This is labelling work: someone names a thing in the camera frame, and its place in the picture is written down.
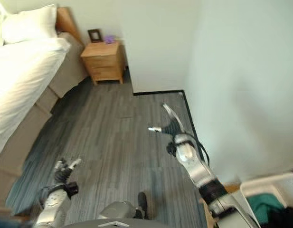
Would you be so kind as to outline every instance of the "black baseboard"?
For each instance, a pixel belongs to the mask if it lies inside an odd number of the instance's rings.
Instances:
[[[139,92],[133,93],[134,96],[141,96],[141,95],[152,95],[152,94],[168,94],[168,93],[184,93],[184,90],[165,90],[165,91],[153,91],[153,92]]]
[[[167,93],[182,93],[183,94],[183,99],[184,99],[184,102],[185,102],[186,110],[187,110],[188,115],[189,115],[189,121],[190,121],[191,128],[193,130],[193,134],[194,134],[195,138],[199,141],[198,136],[197,136],[197,132],[196,132],[196,129],[195,129],[195,126],[194,126],[193,118],[192,118],[192,115],[190,113],[188,100],[186,98],[185,91],[183,89],[181,89],[181,90],[154,91],[154,92],[141,92],[141,93],[133,93],[133,95],[134,96],[140,96],[140,95],[167,94]],[[204,156],[203,156],[202,150],[201,150],[199,145],[197,145],[197,147],[198,147],[198,152],[199,152],[200,158],[204,161]]]

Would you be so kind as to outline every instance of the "green cloth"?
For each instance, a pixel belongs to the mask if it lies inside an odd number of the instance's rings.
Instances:
[[[270,193],[248,197],[247,201],[259,224],[266,224],[269,222],[268,214],[271,210],[279,211],[284,209],[284,206],[278,201],[276,196]]]

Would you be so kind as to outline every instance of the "floor plank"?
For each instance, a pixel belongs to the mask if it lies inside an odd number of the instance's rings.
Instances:
[[[198,191],[166,152],[170,137],[147,130],[168,123],[162,102],[192,132],[182,94],[133,96],[128,79],[123,85],[83,81],[56,104],[7,206],[15,212],[30,208],[37,191],[51,182],[55,162],[80,157],[83,162],[70,178],[80,192],[72,199],[66,224],[95,219],[116,200],[137,204],[138,193],[144,191],[152,219],[175,228],[206,227]]]

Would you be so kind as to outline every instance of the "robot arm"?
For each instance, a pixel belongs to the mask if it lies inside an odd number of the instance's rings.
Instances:
[[[68,166],[62,159],[56,163],[53,184],[49,189],[44,210],[39,215],[35,228],[64,226],[66,214],[71,205],[71,197],[78,193],[76,182],[67,183],[67,179],[80,162],[81,159],[77,159]]]
[[[173,137],[167,147],[168,152],[175,156],[187,170],[192,182],[207,203],[212,216],[220,219],[219,227],[258,228],[259,226],[242,209],[235,198],[227,193],[209,166],[201,160],[197,153],[198,150],[195,149],[190,136],[185,133],[176,113],[166,104],[163,104],[163,107],[170,117],[170,124],[163,128],[149,127],[149,130],[170,134]]]

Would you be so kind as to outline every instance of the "white bedsheet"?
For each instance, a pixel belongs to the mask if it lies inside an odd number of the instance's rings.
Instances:
[[[55,76],[70,46],[64,38],[0,46],[0,152]]]

